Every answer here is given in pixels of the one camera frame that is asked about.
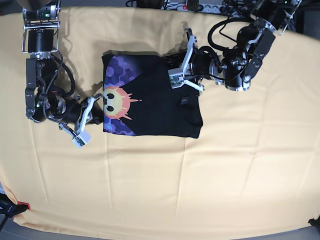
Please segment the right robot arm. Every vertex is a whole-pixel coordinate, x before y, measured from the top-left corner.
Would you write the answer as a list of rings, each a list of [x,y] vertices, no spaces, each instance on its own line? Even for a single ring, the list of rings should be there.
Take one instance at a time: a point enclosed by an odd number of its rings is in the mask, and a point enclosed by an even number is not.
[[[26,117],[40,124],[58,124],[72,137],[86,125],[103,122],[103,111],[95,105],[102,95],[81,100],[75,94],[76,81],[66,66],[59,45],[59,0],[20,0],[23,36],[21,50],[26,59]]]

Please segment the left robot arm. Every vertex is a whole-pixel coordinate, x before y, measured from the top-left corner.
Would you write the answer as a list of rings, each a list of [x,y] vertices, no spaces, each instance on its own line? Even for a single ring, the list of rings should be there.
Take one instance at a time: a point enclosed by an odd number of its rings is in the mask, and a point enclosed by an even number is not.
[[[286,30],[301,3],[300,0],[259,0],[251,18],[234,17],[215,24],[208,33],[208,45],[200,48],[196,46],[197,37],[186,28],[186,49],[164,58],[171,88],[186,85],[202,93],[205,87],[201,81],[206,79],[231,91],[248,90],[275,41],[275,33]],[[240,22],[247,25],[237,33],[234,47],[214,43],[215,30]]]

